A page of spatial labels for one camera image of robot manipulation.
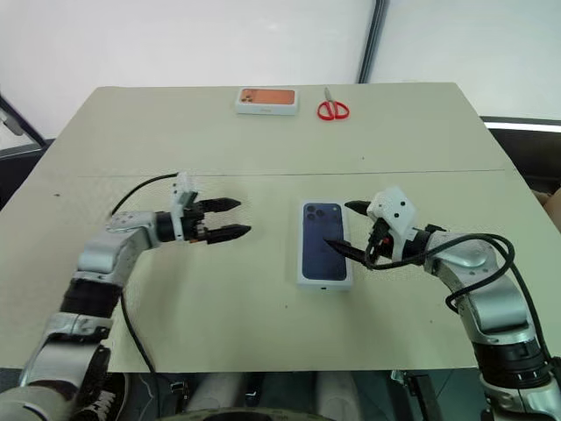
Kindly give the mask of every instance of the blue phone image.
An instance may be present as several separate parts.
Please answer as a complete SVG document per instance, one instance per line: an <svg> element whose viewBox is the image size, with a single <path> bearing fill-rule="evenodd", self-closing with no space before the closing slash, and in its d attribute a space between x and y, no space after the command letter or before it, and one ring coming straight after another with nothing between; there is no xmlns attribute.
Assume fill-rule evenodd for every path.
<svg viewBox="0 0 561 421"><path fill-rule="evenodd" d="M344 239L343 214L337 203L306 203L302 221L302 274L308 279L343 281L344 257L323 239Z"/></svg>

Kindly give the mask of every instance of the white box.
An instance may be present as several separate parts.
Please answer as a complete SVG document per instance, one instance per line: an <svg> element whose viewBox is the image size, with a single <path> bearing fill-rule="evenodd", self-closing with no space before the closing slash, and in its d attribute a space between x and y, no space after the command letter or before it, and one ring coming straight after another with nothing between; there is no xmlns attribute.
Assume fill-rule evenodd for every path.
<svg viewBox="0 0 561 421"><path fill-rule="evenodd" d="M303 251L304 251L304 218L305 218L305 206L309 203L334 203L340 206L341 208L341 218L342 218L342 223L343 223L343 240L348 241L348 232L349 232L349 227L347 225L347 218L346 218L346 212L345 212L345 207L344 207L344 202L338 201L338 200L316 200L316 199L310 199L310 200L304 200L301 202L300 204L300 209L299 209L299 235L298 235L298 274L297 274L297 279L298 279L298 285L300 287L304 287L306 289L317 289L317 290L338 290L338 291L343 291L343 290L348 290L352 287L352 266L351 266L351 262L349 261L349 259L344 259L344 264L345 264L345 268L346 268L346 277L342 280L342 281L333 281L333 280L328 280L328 279L309 279L306 276L304 276L303 271L302 271L302 264L303 264Z"/></svg>
<svg viewBox="0 0 561 421"><path fill-rule="evenodd" d="M241 88L235 102L238 114L294 116L298 91L294 89Z"/></svg>

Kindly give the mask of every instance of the scissors blade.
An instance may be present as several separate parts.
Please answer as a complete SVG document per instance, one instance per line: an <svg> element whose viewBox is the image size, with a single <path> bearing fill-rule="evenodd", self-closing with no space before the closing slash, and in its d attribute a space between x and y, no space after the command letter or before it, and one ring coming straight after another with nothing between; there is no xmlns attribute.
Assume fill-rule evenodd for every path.
<svg viewBox="0 0 561 421"><path fill-rule="evenodd" d="M331 96L330 89L328 87L325 87L323 93L325 94L325 100L328 103L333 103L333 97Z"/></svg>

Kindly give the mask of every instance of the black cable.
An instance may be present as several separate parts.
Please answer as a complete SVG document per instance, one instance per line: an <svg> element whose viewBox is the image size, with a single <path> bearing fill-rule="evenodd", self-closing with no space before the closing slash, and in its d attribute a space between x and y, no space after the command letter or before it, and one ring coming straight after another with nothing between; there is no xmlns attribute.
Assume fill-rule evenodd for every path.
<svg viewBox="0 0 561 421"><path fill-rule="evenodd" d="M536 338L537 338L537 342L540 346L540 348L543 351L543 355L545 360L551 364L551 355L550 355L550 351L547 347L547 344L545 343L545 337L543 335L543 328L542 328L542 323L540 322L540 318L537 315L537 309L536 306L534 305L534 300L532 299L531 294L529 293L529 289L528 286L526 285L526 282L524 281L524 279L522 278L522 275L520 273L520 271L518 270L518 268L516 267L515 263L514 263L514 259L515 259L515 248L513 246L513 244L508 241L507 239L505 239L504 237L497 235L497 234L466 234L464 236L458 237L456 239L453 239L451 241L448 241L440 246L437 246L435 248L430 249L427 252L423 252L423 253L419 253L415 256L409 257L407 259L403 259L400 261L396 261L396 262L392 262L392 263L387 263L387 264L382 264L382 265L375 265L372 263L372 261L370 260L371 258L371 253L373 250L373 244L368 244L368 247L365 250L365 260L366 260L366 266L372 270L386 270L386 269L390 269L390 268L400 268L403 266L407 266L413 263L418 263L419 261L423 261L426 258L433 256L437 253L442 252L443 250L446 250L447 248L456 246L457 244L463 243L465 241L471 240L471 239L481 239L489 244L491 244L502 256L502 258L505 260L505 263L499 268L499 270L497 272L495 272L493 275L488 276L487 278L479 281L479 282L475 282L474 284L465 287L463 289L459 289L458 291L450 294L449 296L446 297L446 304L448 305L448 307L454 311L454 312L458 312L458 309L452 304L452 302L454 300L456 300L457 298L459 298L460 296L467 294L468 292L472 292L475 289L479 289L482 288L488 284L490 284L493 281L496 281L497 279L499 279L501 276L503 276L509 269L512 270L513 275L515 276L516 282L518 283L520 290L522 292L522 295L524 297L524 300L526 300L526 304L528 305L528 310L529 310L529 314L531 316L532 322L534 324L534 328L536 330ZM505 246L507 246L507 250L505 250L501 244L499 244L497 241L495 240L499 240L500 242L502 242Z"/></svg>
<svg viewBox="0 0 561 421"><path fill-rule="evenodd" d="M448 248L451 248L453 246L457 246L460 243L465 243L466 241L469 241L470 239L482 239L486 242L490 242L490 239L498 239L499 241L505 243L505 244L510 244L512 246L512 243L510 243L510 241L508 241L507 239L505 239L504 237L501 237L500 235L496 235L496 234L466 234L463 235L461 237L457 237L456 239L451 239L450 241L447 241L443 244L441 244L440 246L436 246L435 248L431 248L430 250L426 251L426 252L422 252L419 254L416 254L415 256L411 256L408 257L407 259L403 259L400 261L393 261L391 263L384 263L381 265L376 265L374 264L371 260L370 260L370 256L369 254L366 254L366 251L368 251L368 247L370 247L370 251L372 251L371 245L368 245L368 247L366 248L365 254L366 254L366 267L372 270L386 270L386 269L394 269L394 268L402 268L404 266L407 265L411 265L414 263L418 263L419 261L423 261L426 260L428 257L431 257L435 254L438 254Z"/></svg>
<svg viewBox="0 0 561 421"><path fill-rule="evenodd" d="M534 305L534 300L532 299L532 296L530 295L528 290L528 286L526 285L526 282L522 278L522 275L520 274L520 271L518 270L516 265L513 264L511 269L512 269L512 273L515 275L516 281L518 282L518 286L522 291L522 295L526 300L526 304L528 305L529 314L532 317L532 321L534 322L534 329L536 329L537 342L540 344L540 347L542 348L543 355L545 355L545 359L549 362L551 361L551 354L550 354L550 350L547 347L547 344L545 343L545 337L543 335L543 329L542 329L542 322L540 322L540 317L537 316L537 310L536 310L536 306Z"/></svg>
<svg viewBox="0 0 561 421"><path fill-rule="evenodd" d="M126 202L126 200L129 197L131 197L137 190L142 189L144 186L150 184L151 182L157 182L158 180L164 180L166 178L174 178L177 176L177 174L178 173L158 175L157 177L151 178L150 180L146 180L145 182L140 183L137 187L135 187L134 189L129 191L126 195L124 195L124 197L121 200L119 200L119 203L117 203L113 208L113 210L111 211L111 215L115 215L119 210L119 208L123 205L123 203Z"/></svg>
<svg viewBox="0 0 561 421"><path fill-rule="evenodd" d="M499 253L502 255L502 257L505 260L505 263L499 268L499 270L497 270L494 274L488 276L485 279L482 279L481 281L475 282L472 285L459 289L456 292L453 292L452 294L450 294L449 296L446 297L446 305L448 306L448 308L452 311L454 311L455 313L458 313L458 307L455 306L453 304L453 302L458 299L460 296L463 296L469 292L474 291L475 289L479 289L479 288L483 288L486 285L489 285L491 282L496 281L497 279L501 278L504 274L507 273L507 271L512 267L512 265L514 265L515 263L515 248L512 245L512 243L506 239L505 240L505 244L507 245L508 248L508 252L505 252L505 250L502 248L502 246L497 243L494 239L492 239L490 234L487 234L490 238L486 239L486 242L488 242L489 244L491 244L494 248L496 248Z"/></svg>
<svg viewBox="0 0 561 421"><path fill-rule="evenodd" d="M134 328L132 327L131 319L129 318L129 313L126 309L126 301L124 300L124 291L121 292L121 310L123 311L124 323L126 324L126 327L128 328L129 333L132 336L132 340L137 346L137 349L140 352L140 355L142 355L142 359L144 360L144 363L148 366L148 370L150 371L150 375L152 376L154 387L156 388L156 411L158 413L158 418L161 418L160 384L158 383L158 374L156 373L156 369L154 368L154 365L150 361L150 358L148 358L148 354L146 353L146 350L142 346L140 339L138 339L138 336L134 331Z"/></svg>
<svg viewBox="0 0 561 421"><path fill-rule="evenodd" d="M177 174L178 173L158 175L157 177L151 178L149 180L146 180L145 182L140 183L138 186L136 186L134 189L132 189L126 195L124 195L124 197L115 205L115 207L111 211L111 215L115 215L119 210L119 208L129 197L131 197L136 191L145 187L147 184L150 184L152 182L157 182L158 180L164 180L166 178L173 178L176 177ZM166 379L167 382L169 383L171 382L165 375L160 375L156 372L156 369L154 368L154 365L150 361L150 358L148 357L148 354L146 353L146 350L143 347L142 342L140 342L137 333L134 331L134 327L132 326L131 319L129 318L129 313L126 309L126 301L124 300L124 291L121 291L121 310L123 311L124 323L126 324L126 327L129 333L131 334L132 340L134 341L134 344L137 346L138 352L142 356L142 359L144 360L144 363L148 367L148 370L150 371L150 375L153 378L154 387L156 388L157 413L158 413L158 418L160 418L161 417L160 384L158 382L158 376L161 376L162 378Z"/></svg>

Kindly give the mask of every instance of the orange phone box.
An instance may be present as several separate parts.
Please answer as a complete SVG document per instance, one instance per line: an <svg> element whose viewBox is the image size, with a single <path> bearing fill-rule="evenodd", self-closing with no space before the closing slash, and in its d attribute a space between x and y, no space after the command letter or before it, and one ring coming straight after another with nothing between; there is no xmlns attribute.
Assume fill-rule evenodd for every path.
<svg viewBox="0 0 561 421"><path fill-rule="evenodd" d="M235 105L238 114L294 116L298 111L298 92L293 89L242 88Z"/></svg>

